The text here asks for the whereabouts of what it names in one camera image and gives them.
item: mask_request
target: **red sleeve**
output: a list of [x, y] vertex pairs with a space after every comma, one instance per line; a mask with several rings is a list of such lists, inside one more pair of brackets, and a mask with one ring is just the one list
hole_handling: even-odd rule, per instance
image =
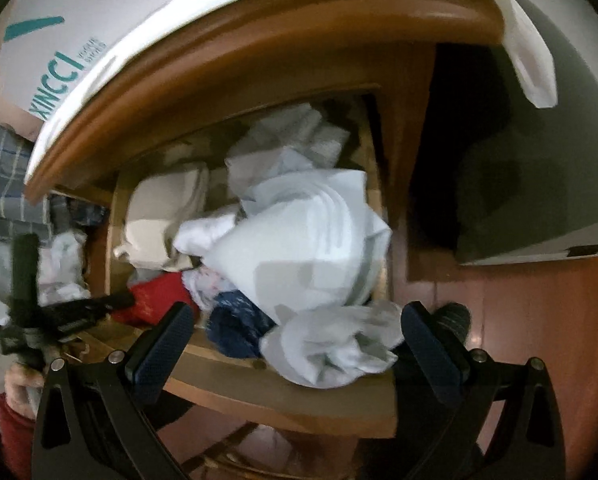
[[34, 420], [12, 410], [0, 395], [0, 430], [3, 460], [17, 480], [31, 480]]

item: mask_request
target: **wooden drawer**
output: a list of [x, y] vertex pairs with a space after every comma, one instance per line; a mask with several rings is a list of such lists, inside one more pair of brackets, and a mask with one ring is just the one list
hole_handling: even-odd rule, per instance
[[[347, 147], [353, 147], [345, 166], [360, 166], [367, 173], [367, 202], [383, 216], [380, 174], [365, 108], [361, 100], [349, 99], [346, 127], [353, 121]], [[222, 165], [226, 150], [247, 129], [247, 124], [226, 123], [206, 128], [183, 142], [192, 143], [199, 160]], [[133, 267], [118, 261], [112, 248], [121, 243], [125, 211], [133, 189], [140, 180], [154, 173], [159, 155], [143, 158], [120, 171], [112, 197], [106, 258], [106, 292], [125, 287]], [[373, 297], [386, 298], [388, 272], [384, 263]], [[127, 349], [140, 330], [112, 320], [83, 335], [92, 348], [92, 360], [99, 360], [112, 349]], [[264, 360], [236, 360], [220, 354], [196, 330], [177, 363], [165, 389], [201, 406], [236, 415], [275, 428], [306, 433], [355, 435], [368, 438], [393, 436], [396, 429], [396, 399], [392, 372], [366, 376], [334, 390], [315, 390], [286, 381]]]

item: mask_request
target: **plaid fabric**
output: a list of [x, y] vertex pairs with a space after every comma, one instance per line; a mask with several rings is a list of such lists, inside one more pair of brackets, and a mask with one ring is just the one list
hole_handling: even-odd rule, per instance
[[42, 242], [47, 242], [52, 236], [49, 199], [32, 205], [23, 197], [31, 152], [30, 142], [0, 126], [0, 240], [36, 233]]

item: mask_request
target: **person's foot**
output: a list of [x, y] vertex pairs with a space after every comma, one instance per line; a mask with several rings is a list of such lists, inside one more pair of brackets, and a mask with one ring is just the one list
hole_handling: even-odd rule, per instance
[[451, 301], [433, 312], [432, 317], [439, 326], [450, 330], [464, 346], [466, 345], [472, 318], [465, 305]]

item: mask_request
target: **human hand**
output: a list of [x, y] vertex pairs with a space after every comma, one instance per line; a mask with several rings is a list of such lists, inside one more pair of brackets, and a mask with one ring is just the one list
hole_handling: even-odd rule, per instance
[[35, 420], [36, 415], [32, 410], [32, 406], [30, 406], [26, 388], [43, 388], [44, 382], [45, 379], [41, 372], [14, 363], [6, 371], [6, 403], [19, 415]]

